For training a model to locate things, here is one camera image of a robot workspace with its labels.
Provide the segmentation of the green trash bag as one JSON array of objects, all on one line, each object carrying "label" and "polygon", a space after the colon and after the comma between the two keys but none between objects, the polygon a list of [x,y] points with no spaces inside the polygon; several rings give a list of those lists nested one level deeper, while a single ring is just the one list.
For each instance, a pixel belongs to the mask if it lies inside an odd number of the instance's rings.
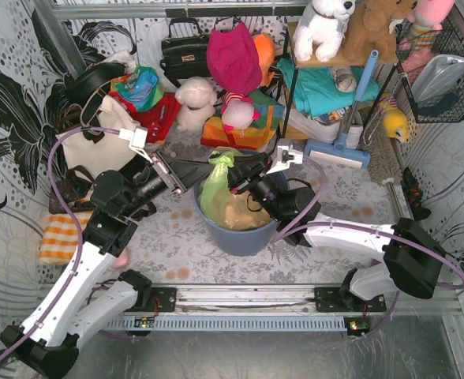
[{"label": "green trash bag", "polygon": [[245,154],[235,148],[218,147],[208,158],[213,166],[210,175],[200,184],[197,204],[206,218],[218,227],[231,231],[248,231],[266,226],[273,219],[253,200],[249,191],[232,194],[228,174],[237,168]]}]

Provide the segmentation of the blue trash bin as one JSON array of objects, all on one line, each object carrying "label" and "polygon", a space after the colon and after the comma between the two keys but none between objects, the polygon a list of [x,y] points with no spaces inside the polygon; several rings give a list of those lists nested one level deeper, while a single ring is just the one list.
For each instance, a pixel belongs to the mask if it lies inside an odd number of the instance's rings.
[{"label": "blue trash bin", "polygon": [[[245,155],[251,153],[246,150],[238,151]],[[211,236],[211,240],[215,243],[215,245],[224,253],[238,257],[254,256],[266,247],[272,236],[275,234],[279,223],[273,219],[273,221],[266,226],[248,231],[231,231],[216,226],[204,216],[197,204],[197,198],[200,195],[200,184],[202,181],[193,187],[194,202],[196,210],[204,220],[208,233]]]}]

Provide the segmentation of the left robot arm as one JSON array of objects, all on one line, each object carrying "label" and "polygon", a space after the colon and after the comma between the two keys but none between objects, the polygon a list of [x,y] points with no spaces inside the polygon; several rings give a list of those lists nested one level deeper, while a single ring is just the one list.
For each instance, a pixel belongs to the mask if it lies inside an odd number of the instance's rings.
[{"label": "left robot arm", "polygon": [[135,219],[165,190],[184,193],[213,170],[210,163],[173,159],[155,152],[142,171],[126,178],[120,171],[99,174],[93,184],[95,209],[58,282],[20,326],[1,334],[6,353],[47,378],[63,378],[80,349],[105,324],[132,308],[152,303],[152,282],[129,269],[106,294],[85,306],[100,276],[120,257],[137,229]]}]

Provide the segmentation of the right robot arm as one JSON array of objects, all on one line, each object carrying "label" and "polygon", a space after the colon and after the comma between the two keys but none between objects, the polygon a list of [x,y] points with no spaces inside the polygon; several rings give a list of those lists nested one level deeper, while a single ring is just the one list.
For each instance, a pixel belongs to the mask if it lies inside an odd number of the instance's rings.
[{"label": "right robot arm", "polygon": [[322,189],[313,189],[307,182],[282,189],[273,179],[292,164],[311,162],[291,148],[279,150],[275,157],[238,153],[228,170],[228,188],[234,194],[249,193],[277,222],[278,238],[292,246],[333,247],[373,260],[372,266],[346,274],[339,288],[343,308],[357,310],[379,295],[396,291],[432,298],[445,253],[414,220],[368,225],[335,219],[321,212]]}]

